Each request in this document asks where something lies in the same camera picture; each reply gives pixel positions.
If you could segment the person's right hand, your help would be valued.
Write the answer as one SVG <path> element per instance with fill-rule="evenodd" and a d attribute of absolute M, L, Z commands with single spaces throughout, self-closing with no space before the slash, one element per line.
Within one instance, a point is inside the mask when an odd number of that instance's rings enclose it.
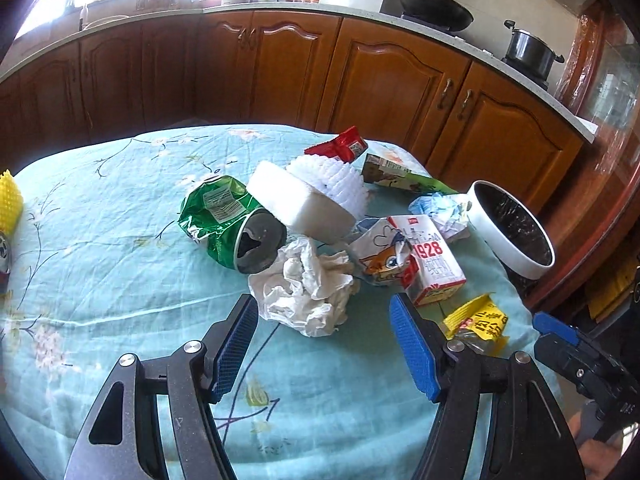
<path fill-rule="evenodd" d="M 585 440 L 578 446 L 587 480 L 603 480 L 614 469 L 623 453 L 623 437 L 618 436 L 610 443 Z"/>

